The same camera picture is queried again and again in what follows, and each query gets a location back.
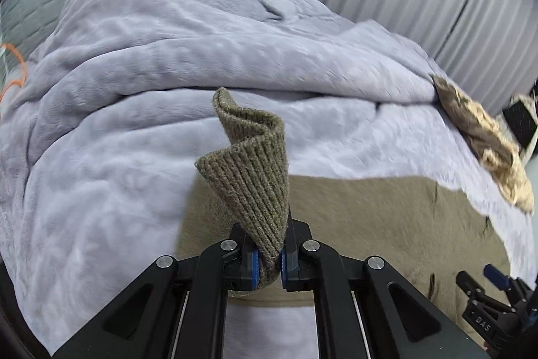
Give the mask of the olive knit sweater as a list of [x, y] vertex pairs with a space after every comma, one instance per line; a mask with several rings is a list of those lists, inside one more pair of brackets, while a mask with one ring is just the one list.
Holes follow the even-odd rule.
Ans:
[[327, 179], [285, 170], [283, 121], [238, 106], [231, 94], [214, 94], [214, 109], [230, 140], [198, 159], [177, 252], [200, 254], [239, 224], [260, 249], [260, 289], [240, 293], [251, 305], [306, 306], [307, 292], [289, 297], [277, 289], [285, 214], [306, 222], [314, 237], [339, 253], [361, 259], [378, 254], [445, 312], [462, 298], [458, 272], [481, 274], [492, 263], [510, 265], [492, 223], [465, 194], [424, 177]]

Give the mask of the cream and brown striped garment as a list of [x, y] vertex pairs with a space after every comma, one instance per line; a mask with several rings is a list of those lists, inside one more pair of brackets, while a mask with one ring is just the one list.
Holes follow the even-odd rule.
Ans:
[[479, 163], [491, 174], [505, 201], [533, 214], [532, 183], [516, 144], [502, 132], [498, 121], [457, 85], [442, 76], [433, 76], [432, 81], [444, 111]]

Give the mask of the black sparkly bag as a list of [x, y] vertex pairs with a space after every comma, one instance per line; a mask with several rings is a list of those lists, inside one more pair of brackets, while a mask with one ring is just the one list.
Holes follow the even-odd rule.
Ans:
[[513, 95], [509, 105], [502, 110], [502, 116], [525, 166], [537, 146], [537, 83], [526, 95]]

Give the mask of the lavender plush blanket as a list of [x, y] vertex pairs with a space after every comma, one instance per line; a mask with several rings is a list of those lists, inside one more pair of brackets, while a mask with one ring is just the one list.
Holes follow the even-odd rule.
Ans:
[[283, 120], [291, 176], [424, 177], [490, 220], [532, 281], [531, 218], [437, 101], [416, 43], [315, 0], [68, 0], [1, 116], [1, 255], [49, 353], [177, 252], [225, 87]]

